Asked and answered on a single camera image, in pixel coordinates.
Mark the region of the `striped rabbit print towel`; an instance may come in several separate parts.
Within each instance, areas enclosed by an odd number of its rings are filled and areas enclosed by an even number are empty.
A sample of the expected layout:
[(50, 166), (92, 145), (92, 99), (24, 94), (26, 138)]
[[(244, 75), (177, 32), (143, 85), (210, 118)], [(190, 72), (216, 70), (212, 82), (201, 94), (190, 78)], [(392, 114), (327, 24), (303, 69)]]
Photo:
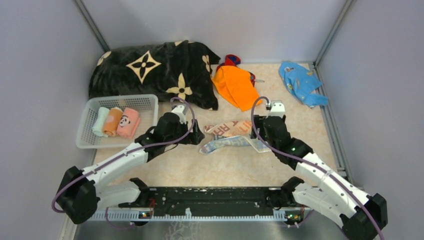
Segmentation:
[(271, 150), (258, 139), (252, 139), (252, 122), (250, 120), (228, 121), (216, 125), (205, 125), (204, 133), (212, 140), (202, 146), (199, 153), (210, 155), (226, 146), (252, 147), (258, 153)]

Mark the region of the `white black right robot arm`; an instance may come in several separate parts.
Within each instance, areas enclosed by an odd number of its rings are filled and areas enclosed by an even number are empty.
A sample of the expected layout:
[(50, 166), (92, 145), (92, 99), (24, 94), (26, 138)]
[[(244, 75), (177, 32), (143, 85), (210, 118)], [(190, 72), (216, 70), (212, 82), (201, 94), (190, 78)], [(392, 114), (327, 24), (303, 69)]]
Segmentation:
[(285, 115), (251, 115), (253, 136), (268, 147), (284, 165), (308, 179), (287, 181), (281, 199), (287, 206), (305, 205), (335, 223), (349, 240), (383, 240), (388, 223), (386, 199), (370, 195), (333, 171), (314, 150), (291, 136)]

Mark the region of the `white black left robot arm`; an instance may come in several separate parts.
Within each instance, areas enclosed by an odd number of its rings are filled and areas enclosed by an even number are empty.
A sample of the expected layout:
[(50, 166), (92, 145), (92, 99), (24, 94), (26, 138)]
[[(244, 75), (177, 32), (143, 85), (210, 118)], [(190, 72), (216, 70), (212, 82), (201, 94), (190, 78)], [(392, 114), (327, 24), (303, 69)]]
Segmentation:
[(100, 163), (66, 170), (54, 196), (51, 208), (65, 213), (74, 224), (90, 219), (100, 209), (134, 203), (144, 207), (149, 203), (149, 187), (139, 178), (110, 183), (140, 165), (162, 155), (170, 145), (199, 145), (205, 138), (197, 119), (191, 125), (177, 113), (167, 112), (155, 126), (137, 137), (126, 148)]

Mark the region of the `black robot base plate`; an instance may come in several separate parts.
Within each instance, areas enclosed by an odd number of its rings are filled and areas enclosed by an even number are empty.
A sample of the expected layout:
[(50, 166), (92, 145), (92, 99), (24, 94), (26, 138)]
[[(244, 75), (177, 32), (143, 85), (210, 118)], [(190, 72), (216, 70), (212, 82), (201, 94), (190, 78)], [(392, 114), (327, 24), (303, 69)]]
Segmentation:
[(187, 208), (206, 217), (264, 216), (281, 209), (302, 217), (306, 211), (280, 187), (151, 187), (135, 201), (118, 206), (146, 208), (159, 216), (181, 216)]

